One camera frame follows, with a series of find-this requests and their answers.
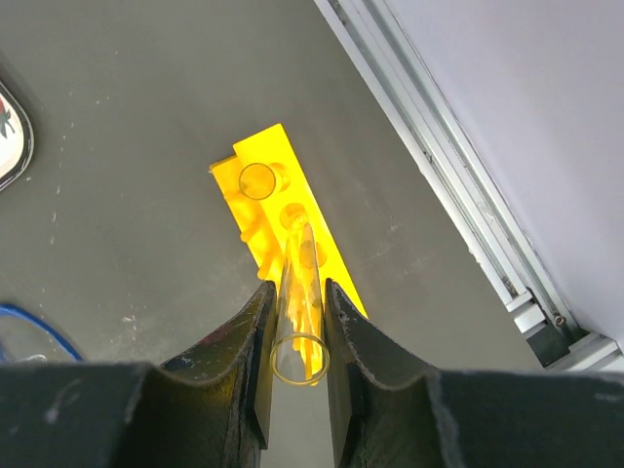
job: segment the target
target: blue cable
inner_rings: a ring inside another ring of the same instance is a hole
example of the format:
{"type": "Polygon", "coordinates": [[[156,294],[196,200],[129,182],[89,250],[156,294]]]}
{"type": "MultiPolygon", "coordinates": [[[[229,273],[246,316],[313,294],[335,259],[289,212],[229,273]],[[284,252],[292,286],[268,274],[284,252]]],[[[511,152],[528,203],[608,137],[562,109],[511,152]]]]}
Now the blue cable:
{"type": "MultiPolygon", "coordinates": [[[[17,307],[12,304],[0,304],[0,317],[15,317],[28,322],[30,325],[43,330],[50,334],[50,336],[57,342],[58,346],[64,349],[67,354],[73,357],[76,361],[84,361],[80,353],[73,347],[73,345],[53,327],[45,323],[39,317],[32,315],[30,312],[23,310],[21,307],[17,307]]],[[[4,361],[4,353],[2,346],[0,345],[0,361],[4,361]]]]}

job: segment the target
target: metal frame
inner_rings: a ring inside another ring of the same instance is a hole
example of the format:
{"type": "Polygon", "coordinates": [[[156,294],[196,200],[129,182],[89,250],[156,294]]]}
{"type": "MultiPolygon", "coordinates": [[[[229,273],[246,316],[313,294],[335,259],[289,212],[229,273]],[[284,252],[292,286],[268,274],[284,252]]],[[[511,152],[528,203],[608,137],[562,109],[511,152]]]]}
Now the metal frame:
{"type": "Polygon", "coordinates": [[[521,332],[529,337],[552,323],[568,344],[581,339],[583,330],[385,1],[315,3],[521,332]]]}

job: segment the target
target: transparent tube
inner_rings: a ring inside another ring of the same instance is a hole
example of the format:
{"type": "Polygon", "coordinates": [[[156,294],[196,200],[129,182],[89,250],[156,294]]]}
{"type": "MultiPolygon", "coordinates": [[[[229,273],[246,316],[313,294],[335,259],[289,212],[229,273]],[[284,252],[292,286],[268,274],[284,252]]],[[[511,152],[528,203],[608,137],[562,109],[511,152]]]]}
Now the transparent tube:
{"type": "Polygon", "coordinates": [[[292,223],[277,301],[271,366],[290,385],[315,385],[330,366],[323,341],[323,300],[317,249],[305,217],[292,223]]]}

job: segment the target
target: yellow holder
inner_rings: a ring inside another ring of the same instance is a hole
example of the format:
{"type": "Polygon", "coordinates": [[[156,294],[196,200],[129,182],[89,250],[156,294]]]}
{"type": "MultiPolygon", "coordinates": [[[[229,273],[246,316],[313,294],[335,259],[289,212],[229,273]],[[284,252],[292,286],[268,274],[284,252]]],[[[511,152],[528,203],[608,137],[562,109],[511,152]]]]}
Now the yellow holder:
{"type": "Polygon", "coordinates": [[[211,173],[258,266],[260,280],[280,287],[284,251],[293,221],[305,215],[314,230],[325,302],[332,278],[364,314],[364,306],[330,229],[281,124],[234,144],[234,156],[211,165],[211,173]]]}

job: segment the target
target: gray table surface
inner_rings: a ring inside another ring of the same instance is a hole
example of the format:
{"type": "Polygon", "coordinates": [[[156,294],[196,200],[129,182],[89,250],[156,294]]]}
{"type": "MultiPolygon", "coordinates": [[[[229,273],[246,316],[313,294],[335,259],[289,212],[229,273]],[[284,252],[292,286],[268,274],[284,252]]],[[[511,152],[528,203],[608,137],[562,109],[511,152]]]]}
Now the gray table surface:
{"type": "MultiPolygon", "coordinates": [[[[10,2],[0,73],[36,134],[0,194],[0,300],[89,359],[161,362],[245,303],[207,168],[282,122],[376,324],[441,367],[538,369],[311,0],[10,2]]],[[[331,466],[328,421],[324,384],[276,382],[263,466],[331,466]]]]}

